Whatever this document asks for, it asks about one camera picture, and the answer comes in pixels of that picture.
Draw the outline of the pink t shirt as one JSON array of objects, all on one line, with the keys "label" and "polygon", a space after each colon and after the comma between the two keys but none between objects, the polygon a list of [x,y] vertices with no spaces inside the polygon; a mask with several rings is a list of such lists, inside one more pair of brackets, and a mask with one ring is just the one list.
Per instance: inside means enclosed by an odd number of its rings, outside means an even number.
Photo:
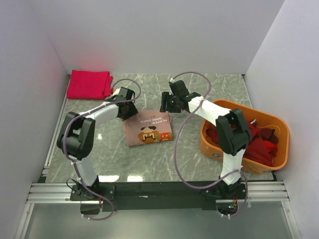
[{"label": "pink t shirt", "polygon": [[127,145],[137,146],[173,140],[172,117],[159,111],[139,111],[122,122]]}]

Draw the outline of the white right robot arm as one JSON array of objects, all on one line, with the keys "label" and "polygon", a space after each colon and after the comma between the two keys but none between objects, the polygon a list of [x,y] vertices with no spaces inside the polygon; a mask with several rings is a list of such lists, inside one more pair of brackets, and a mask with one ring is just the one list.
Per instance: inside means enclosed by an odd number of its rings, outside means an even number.
[{"label": "white right robot arm", "polygon": [[170,79],[169,86],[171,92],[162,93],[160,111],[189,113],[179,127],[175,139],[179,139],[188,120],[198,115],[216,127],[218,144],[223,152],[222,171],[219,179],[214,183],[207,186],[192,185],[182,177],[178,166],[175,165],[177,175],[186,186],[192,189],[208,190],[217,186],[221,197],[231,198],[240,188],[242,160],[252,138],[243,112],[240,109],[230,110],[218,106],[196,92],[190,93],[182,80]]}]

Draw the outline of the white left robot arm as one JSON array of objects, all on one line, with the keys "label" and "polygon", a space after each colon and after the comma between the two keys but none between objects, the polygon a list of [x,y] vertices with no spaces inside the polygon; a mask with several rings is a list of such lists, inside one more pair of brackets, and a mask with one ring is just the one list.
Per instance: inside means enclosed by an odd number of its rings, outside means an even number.
[{"label": "white left robot arm", "polygon": [[122,121],[138,113],[133,90],[120,87],[100,105],[82,113],[67,113],[57,139],[57,147],[71,161],[77,179],[72,196],[86,200],[101,198],[99,177],[93,169],[89,155],[93,149],[95,129],[103,123],[119,118]]}]

